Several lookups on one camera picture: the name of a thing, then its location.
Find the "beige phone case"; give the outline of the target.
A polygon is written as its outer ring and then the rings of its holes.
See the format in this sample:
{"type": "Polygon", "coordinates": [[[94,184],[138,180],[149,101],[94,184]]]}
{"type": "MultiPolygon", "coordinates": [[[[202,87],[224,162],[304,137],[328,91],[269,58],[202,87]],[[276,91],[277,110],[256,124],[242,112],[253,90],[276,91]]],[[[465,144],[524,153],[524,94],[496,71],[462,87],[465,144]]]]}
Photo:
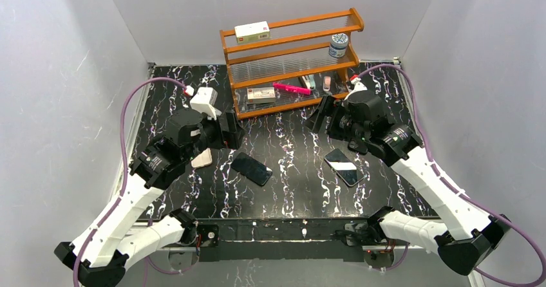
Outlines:
{"type": "Polygon", "coordinates": [[[191,160],[191,166],[194,169],[206,167],[212,164],[212,153],[209,148],[197,155],[191,160]]]}

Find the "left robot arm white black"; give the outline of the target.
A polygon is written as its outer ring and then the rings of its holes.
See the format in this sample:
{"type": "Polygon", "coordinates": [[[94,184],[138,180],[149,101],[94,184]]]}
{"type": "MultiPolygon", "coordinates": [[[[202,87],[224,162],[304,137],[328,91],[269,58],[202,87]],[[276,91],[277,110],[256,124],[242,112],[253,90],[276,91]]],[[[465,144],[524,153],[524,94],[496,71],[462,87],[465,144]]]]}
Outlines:
{"type": "Polygon", "coordinates": [[[139,260],[167,245],[192,242],[198,223],[182,209],[136,234],[127,232],[193,159],[206,149],[238,149],[244,134],[233,111],[209,116],[185,108],[171,116],[166,130],[124,164],[118,196],[79,237],[55,248],[57,258],[73,271],[74,285],[116,286],[139,260]]]}

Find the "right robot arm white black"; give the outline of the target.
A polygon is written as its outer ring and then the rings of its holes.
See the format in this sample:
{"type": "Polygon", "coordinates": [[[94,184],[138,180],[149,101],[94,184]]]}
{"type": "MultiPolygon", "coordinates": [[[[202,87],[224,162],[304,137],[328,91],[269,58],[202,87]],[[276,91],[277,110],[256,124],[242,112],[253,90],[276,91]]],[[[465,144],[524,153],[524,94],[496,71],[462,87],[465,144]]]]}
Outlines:
{"type": "Polygon", "coordinates": [[[379,158],[408,181],[442,220],[436,223],[383,207],[367,219],[364,227],[346,231],[348,236],[376,242],[402,240],[436,253],[452,271],[468,275],[509,231],[502,219],[472,206],[462,192],[446,186],[416,132],[406,124],[395,123],[378,96],[365,91],[345,99],[325,96],[305,126],[318,133],[325,118],[330,119],[326,125],[330,138],[346,141],[351,151],[379,158]]]}

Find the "smartphone with silver edge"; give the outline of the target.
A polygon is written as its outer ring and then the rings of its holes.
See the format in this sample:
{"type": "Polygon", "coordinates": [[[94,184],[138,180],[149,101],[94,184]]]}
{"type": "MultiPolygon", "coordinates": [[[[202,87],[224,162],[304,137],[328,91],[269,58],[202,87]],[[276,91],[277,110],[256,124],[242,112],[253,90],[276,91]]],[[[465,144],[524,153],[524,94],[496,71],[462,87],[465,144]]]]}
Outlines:
{"type": "Polygon", "coordinates": [[[348,187],[353,187],[364,179],[360,169],[340,149],[330,151],[325,155],[324,161],[348,187]]]}

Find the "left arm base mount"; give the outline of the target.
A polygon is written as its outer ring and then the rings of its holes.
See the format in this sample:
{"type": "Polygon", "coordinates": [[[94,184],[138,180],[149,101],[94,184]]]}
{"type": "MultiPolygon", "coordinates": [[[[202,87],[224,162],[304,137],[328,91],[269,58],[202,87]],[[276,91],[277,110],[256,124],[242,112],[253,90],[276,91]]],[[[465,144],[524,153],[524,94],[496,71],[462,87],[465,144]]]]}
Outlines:
{"type": "Polygon", "coordinates": [[[218,246],[220,228],[215,224],[198,225],[189,232],[188,242],[177,243],[168,249],[172,271],[184,273],[200,262],[205,248],[218,246]]]}

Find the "black smartphone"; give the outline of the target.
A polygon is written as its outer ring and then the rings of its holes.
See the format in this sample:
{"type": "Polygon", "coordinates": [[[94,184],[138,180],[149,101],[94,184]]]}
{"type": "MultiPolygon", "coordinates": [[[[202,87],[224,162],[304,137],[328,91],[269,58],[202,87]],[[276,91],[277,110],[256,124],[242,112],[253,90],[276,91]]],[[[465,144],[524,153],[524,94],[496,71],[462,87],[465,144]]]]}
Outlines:
{"type": "Polygon", "coordinates": [[[272,176],[270,168],[245,153],[237,154],[231,168],[260,187],[263,187],[272,176]]]}

